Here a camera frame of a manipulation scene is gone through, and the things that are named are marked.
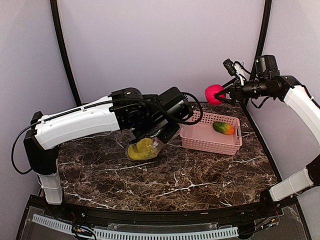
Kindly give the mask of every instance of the bag with yellow object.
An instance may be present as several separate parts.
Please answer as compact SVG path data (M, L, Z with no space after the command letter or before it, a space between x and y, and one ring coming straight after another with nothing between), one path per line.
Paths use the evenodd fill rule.
M145 161L155 158L165 144L158 138L143 138L136 144L128 145L126 155L131 161Z

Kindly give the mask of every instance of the basket handle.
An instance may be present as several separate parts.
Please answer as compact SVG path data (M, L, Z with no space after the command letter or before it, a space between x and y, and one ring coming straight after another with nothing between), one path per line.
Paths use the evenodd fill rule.
M239 138L242 137L241 126L240 125L238 126L237 132L238 132L238 139L239 139Z

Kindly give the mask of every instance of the robotic arm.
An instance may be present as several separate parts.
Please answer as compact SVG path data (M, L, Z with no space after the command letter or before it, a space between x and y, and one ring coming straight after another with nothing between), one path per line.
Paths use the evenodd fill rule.
M273 55L263 55L255 59L257 77L254 80L243 82L237 74L238 68L235 67L230 59L223 65L234 79L223 87L208 88L206 96L209 102L220 104L242 103L251 98L257 99L265 96L267 98L278 98L293 109L303 122L308 126L320 145L320 107L310 96L307 88L296 78L290 75L280 75L276 58ZM263 191L260 195L260 209L262 215L267 211L267 206L273 206L287 197L320 186L320 155L309 163L304 169L293 174L282 182Z
M126 88L57 114L36 112L23 143L30 166L40 179L46 201L59 205L63 200L57 171L60 144L96 133L128 129L135 136L131 145L144 138L157 138L166 144L179 130L179 124L193 125L201 121L202 114L194 122L187 121L193 115L187 96L194 98L202 113L198 100L176 87L161 95L142 95L136 88Z

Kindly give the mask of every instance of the black pole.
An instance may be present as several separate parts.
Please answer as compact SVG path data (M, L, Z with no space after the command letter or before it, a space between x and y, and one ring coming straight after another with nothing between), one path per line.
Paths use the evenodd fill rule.
M69 82L69 85L70 85L70 88L72 91L72 95L73 95L75 104L77 105L77 107L79 107L82 105L82 102L80 100L80 96L79 96L79 92L78 92L78 89L76 86L76 82L75 82L74 76L71 71L71 66L70 66L70 62L69 62L69 58L68 58L68 54L67 54L64 35L62 32L62 28L61 28L57 0L50 0L50 4L51 4L51 12L52 12L53 24L54 24L54 28L55 28L55 34L56 34L56 38L57 38L58 45L60 48L60 54L61 54L61 58L63 61L64 70L65 70L66 76L68 78L68 82Z
M263 53L263 50L264 50L266 36L267 36L267 30L268 30L268 24L269 24L269 19L270 19L270 13L271 13L271 3L272 3L272 0L265 0L265 2L264 2L264 10L263 10L260 35L259 35L259 40L258 40L258 44L256 47L254 58L261 56ZM257 70L255 67L255 62L253 61L250 80L255 79L256 74L257 74ZM248 105L248 101L249 101L249 99L245 100L245 102L244 102L245 106Z

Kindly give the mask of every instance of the yellow object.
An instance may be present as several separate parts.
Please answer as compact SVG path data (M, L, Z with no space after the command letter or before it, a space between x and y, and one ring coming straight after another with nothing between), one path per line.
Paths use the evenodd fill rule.
M153 159L157 156L157 148L153 148L153 140L151 138L143 138L137 144L129 145L127 149L128 157L133 161L145 161Z

